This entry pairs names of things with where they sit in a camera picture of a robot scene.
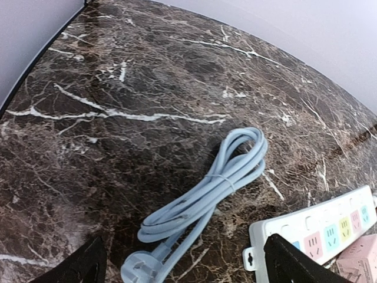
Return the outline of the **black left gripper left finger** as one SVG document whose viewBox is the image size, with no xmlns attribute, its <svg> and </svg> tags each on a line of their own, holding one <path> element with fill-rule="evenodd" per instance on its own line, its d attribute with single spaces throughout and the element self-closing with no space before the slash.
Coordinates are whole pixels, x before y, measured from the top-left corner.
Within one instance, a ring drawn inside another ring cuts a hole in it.
<svg viewBox="0 0 377 283">
<path fill-rule="evenodd" d="M 86 241 L 55 268 L 33 279 L 34 283 L 105 282 L 107 251 L 100 236 Z"/>
</svg>

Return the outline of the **pink cube socket adapter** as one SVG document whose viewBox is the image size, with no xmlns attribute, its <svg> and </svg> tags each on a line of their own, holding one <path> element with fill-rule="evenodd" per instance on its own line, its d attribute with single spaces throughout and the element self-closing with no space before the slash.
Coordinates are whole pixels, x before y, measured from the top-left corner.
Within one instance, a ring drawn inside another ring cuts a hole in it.
<svg viewBox="0 0 377 283">
<path fill-rule="evenodd" d="M 376 282 L 376 234 L 361 236 L 339 255 L 336 265 L 350 282 Z"/>
</svg>

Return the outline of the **white multicolour power strip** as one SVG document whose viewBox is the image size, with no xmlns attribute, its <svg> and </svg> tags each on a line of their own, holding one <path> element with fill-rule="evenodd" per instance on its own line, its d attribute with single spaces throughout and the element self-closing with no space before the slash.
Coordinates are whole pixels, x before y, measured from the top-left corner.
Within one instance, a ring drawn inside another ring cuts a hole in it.
<svg viewBox="0 0 377 283">
<path fill-rule="evenodd" d="M 365 185 L 341 196 L 249 226 L 251 246 L 243 251 L 245 270 L 268 282 L 264 245 L 273 234 L 318 264 L 341 253 L 376 223 L 376 196 Z"/>
</svg>

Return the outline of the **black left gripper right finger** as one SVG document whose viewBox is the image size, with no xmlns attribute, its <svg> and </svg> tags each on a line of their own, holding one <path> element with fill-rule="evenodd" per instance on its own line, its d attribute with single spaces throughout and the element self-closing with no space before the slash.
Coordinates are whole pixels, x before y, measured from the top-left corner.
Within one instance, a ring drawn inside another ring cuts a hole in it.
<svg viewBox="0 0 377 283">
<path fill-rule="evenodd" d="M 347 283 L 346 278 L 324 268 L 278 234 L 268 237 L 265 245 L 268 280 L 297 283 Z"/>
</svg>

